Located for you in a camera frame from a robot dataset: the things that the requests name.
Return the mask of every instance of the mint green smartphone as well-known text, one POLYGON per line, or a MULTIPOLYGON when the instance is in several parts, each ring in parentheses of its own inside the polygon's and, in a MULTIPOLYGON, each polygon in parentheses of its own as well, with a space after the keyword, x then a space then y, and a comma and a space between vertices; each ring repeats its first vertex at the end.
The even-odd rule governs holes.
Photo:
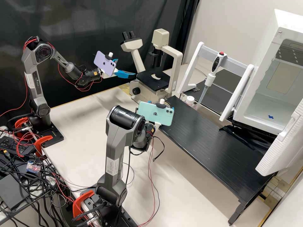
POLYGON ((140 102, 137 114, 144 116, 145 120, 170 126, 173 121, 174 109, 160 108, 152 103, 140 102))

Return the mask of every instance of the black backdrop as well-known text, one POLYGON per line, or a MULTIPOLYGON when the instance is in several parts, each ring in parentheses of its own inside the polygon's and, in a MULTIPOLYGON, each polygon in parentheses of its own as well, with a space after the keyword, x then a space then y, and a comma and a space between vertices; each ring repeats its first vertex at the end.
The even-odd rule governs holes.
MULTIPOLYGON (((154 29, 169 31, 170 45, 184 52, 197 0, 3 0, 0 36, 0 114, 18 107, 25 98, 22 46, 30 36, 49 41, 68 61, 95 68, 98 50, 113 52, 118 69, 135 72, 130 53, 120 47, 123 31, 133 30, 142 38, 139 49, 146 68, 151 65, 154 29)), ((172 58, 163 58, 162 67, 170 68, 172 58)), ((112 77, 80 92, 64 81, 54 60, 38 66, 44 96, 50 107, 57 106, 129 82, 112 77)), ((6 120, 29 112, 28 101, 16 111, 0 118, 6 120)))

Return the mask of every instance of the white cap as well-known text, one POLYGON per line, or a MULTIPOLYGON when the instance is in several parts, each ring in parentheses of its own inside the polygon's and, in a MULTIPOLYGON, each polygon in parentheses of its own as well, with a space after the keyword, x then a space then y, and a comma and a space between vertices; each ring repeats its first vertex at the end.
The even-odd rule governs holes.
POLYGON ((195 101, 195 98, 194 98, 194 97, 192 97, 192 96, 187 96, 187 98, 186 98, 186 103, 187 103, 188 105, 192 105, 194 101, 195 101))

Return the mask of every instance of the purple smartphone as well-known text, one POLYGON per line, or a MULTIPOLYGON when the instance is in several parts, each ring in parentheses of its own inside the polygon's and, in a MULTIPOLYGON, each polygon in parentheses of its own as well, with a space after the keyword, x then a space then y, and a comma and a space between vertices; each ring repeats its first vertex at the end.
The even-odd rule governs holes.
POLYGON ((108 60, 101 51, 97 51, 94 64, 110 77, 113 75, 114 69, 116 68, 116 64, 112 60, 108 60))

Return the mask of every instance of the red clamp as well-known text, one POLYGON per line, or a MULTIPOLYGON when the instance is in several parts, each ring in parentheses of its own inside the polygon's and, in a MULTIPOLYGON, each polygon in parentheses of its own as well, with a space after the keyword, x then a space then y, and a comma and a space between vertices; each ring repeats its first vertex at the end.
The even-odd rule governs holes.
POLYGON ((78 215, 82 214, 81 211, 81 203, 86 200, 89 197, 92 197, 94 195, 94 191, 93 190, 89 190, 88 192, 80 195, 80 197, 78 197, 75 202, 73 203, 73 216, 74 218, 77 217, 78 215))
POLYGON ((41 137, 40 139, 37 139, 36 142, 34 143, 37 151, 36 151, 36 156, 40 157, 42 154, 42 149, 41 149, 41 144, 43 144, 45 141, 51 140, 53 136, 44 136, 41 137))
MULTIPOLYGON (((28 122, 28 117, 24 117, 24 118, 20 118, 18 119, 16 122, 15 122, 15 128, 19 128, 22 126, 22 124, 28 122)), ((19 138, 21 138, 23 136, 23 133, 22 132, 18 132, 17 133, 17 136, 19 138)))

